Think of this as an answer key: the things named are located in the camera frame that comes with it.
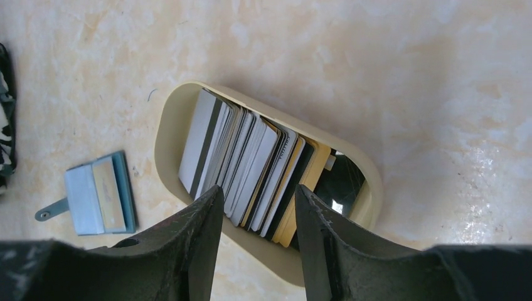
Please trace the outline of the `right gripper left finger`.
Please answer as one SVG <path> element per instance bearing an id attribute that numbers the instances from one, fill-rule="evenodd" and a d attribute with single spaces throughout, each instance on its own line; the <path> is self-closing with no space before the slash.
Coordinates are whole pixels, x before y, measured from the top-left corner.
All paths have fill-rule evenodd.
<path id="1" fill-rule="evenodd" d="M 209 300 L 223 223 L 213 186 L 178 213 L 111 247 L 1 242 L 2 300 Z"/>

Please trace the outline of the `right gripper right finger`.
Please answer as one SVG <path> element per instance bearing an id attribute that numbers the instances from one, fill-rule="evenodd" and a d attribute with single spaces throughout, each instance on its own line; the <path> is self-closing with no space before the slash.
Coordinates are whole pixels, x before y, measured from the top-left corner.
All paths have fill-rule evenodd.
<path id="1" fill-rule="evenodd" d="M 384 239 L 295 191 L 308 300 L 530 300 L 530 245 L 437 245 Z"/>

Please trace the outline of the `blue card holder wallet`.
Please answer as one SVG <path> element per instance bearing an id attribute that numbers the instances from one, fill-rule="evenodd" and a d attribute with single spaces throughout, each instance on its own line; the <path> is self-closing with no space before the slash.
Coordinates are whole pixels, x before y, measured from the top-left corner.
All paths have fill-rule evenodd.
<path id="1" fill-rule="evenodd" d="M 137 220 L 125 152 L 113 152 L 64 173 L 66 196 L 35 213 L 47 221 L 70 213 L 78 236 L 131 234 Z"/>

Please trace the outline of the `yellow credit card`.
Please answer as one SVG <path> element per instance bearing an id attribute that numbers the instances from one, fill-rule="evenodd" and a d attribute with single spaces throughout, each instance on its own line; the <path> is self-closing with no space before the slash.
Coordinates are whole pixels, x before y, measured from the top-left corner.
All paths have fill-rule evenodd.
<path id="1" fill-rule="evenodd" d="M 113 233 L 125 231 L 126 225 L 112 159 L 108 157 L 94 162 L 92 171 L 105 231 Z"/>

